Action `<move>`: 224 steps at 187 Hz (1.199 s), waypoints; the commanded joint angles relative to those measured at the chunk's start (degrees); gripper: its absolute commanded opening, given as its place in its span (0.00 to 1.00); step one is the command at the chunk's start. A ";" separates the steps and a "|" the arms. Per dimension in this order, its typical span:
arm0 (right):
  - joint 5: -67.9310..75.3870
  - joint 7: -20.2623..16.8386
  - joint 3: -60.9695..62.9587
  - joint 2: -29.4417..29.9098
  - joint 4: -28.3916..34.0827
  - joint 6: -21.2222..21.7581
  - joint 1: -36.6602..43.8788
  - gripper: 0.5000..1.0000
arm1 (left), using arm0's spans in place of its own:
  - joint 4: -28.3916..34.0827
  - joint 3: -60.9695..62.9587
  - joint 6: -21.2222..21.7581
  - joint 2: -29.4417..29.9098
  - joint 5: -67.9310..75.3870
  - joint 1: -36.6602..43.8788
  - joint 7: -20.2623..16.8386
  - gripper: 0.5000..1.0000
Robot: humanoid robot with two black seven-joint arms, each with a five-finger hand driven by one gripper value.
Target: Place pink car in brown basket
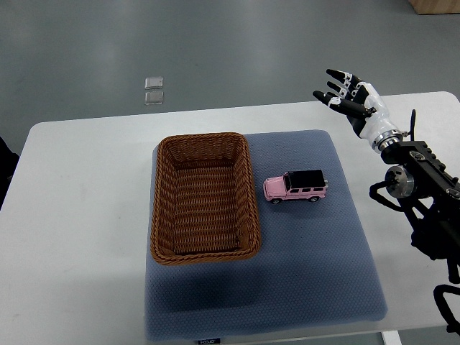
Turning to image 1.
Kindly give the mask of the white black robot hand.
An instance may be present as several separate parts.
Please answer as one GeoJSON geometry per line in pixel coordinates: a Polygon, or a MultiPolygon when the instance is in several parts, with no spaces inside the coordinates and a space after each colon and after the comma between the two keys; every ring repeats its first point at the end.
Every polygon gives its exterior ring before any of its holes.
{"type": "Polygon", "coordinates": [[[391,122],[390,112],[371,83],[341,70],[328,69],[329,92],[314,91],[313,96],[331,110],[347,117],[354,133],[381,152],[403,140],[402,132],[391,122]]]}

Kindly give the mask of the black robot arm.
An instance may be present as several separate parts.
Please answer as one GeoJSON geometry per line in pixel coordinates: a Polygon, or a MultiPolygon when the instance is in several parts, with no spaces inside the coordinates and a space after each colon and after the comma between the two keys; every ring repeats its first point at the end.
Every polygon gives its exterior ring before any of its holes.
{"type": "Polygon", "coordinates": [[[378,141],[382,160],[391,167],[382,182],[371,185],[369,195],[378,203],[405,214],[413,228],[411,244],[432,260],[444,259],[447,285],[438,285],[433,297],[449,333],[459,332],[459,321],[445,299],[459,294],[459,178],[424,141],[414,139],[416,115],[409,132],[385,134],[378,141]]]}

